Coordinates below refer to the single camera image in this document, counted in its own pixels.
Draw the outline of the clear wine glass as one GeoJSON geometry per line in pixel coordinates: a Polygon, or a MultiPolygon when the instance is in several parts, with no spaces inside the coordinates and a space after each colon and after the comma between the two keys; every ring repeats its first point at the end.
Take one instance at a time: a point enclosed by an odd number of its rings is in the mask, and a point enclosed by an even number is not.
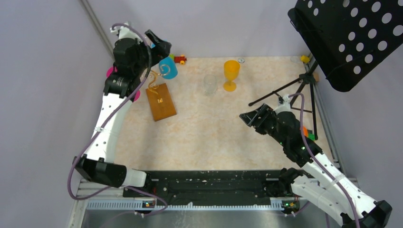
{"type": "Polygon", "coordinates": [[[215,94],[217,89],[217,77],[214,75],[206,75],[203,79],[204,94],[211,96],[215,94]]]}

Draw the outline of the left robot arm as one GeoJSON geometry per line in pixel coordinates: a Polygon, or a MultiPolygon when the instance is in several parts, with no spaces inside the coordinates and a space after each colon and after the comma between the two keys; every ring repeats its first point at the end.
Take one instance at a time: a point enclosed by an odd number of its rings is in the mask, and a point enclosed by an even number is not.
{"type": "Polygon", "coordinates": [[[74,169],[86,180],[109,187],[133,186],[140,196],[152,192],[144,171],[116,164],[115,149],[127,111],[144,85],[142,76],[169,56],[171,43],[150,29],[144,35],[131,26],[116,23],[111,32],[118,35],[113,49],[112,72],[105,80],[102,106],[89,146],[73,160],[74,169]]]}

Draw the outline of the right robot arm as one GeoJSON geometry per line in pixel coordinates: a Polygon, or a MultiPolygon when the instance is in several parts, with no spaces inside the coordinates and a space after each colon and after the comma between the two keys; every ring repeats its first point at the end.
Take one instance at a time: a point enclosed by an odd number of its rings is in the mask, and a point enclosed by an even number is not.
{"type": "Polygon", "coordinates": [[[296,194],[323,210],[343,228],[384,228],[392,206],[376,201],[353,184],[300,129],[300,121],[284,107],[272,109],[263,104],[239,115],[261,135],[269,135],[284,154],[302,171],[288,169],[279,178],[279,191],[296,194]]]}

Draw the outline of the yellow plastic wine glass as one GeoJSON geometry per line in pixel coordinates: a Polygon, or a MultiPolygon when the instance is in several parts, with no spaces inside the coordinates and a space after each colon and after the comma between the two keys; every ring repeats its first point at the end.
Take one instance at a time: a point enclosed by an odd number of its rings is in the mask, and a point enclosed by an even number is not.
{"type": "Polygon", "coordinates": [[[233,92],[237,86],[234,80],[238,77],[240,72],[240,63],[235,60],[228,60],[224,63],[224,76],[226,82],[223,84],[223,88],[227,92],[233,92]]]}

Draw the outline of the blue plastic wine glass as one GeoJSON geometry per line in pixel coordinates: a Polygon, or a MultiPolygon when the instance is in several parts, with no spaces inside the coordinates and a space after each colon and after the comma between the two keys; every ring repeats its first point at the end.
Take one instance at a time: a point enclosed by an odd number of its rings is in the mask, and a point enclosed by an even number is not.
{"type": "Polygon", "coordinates": [[[171,48],[172,44],[170,42],[168,43],[168,50],[167,53],[168,55],[160,55],[160,51],[157,49],[155,43],[151,43],[150,49],[151,49],[151,54],[152,54],[152,66],[158,65],[158,69],[160,74],[157,74],[156,72],[152,71],[152,74],[154,78],[156,79],[158,76],[161,76],[163,79],[173,79],[178,75],[178,70],[177,67],[174,63],[174,60],[170,57],[171,54],[171,48]]]}

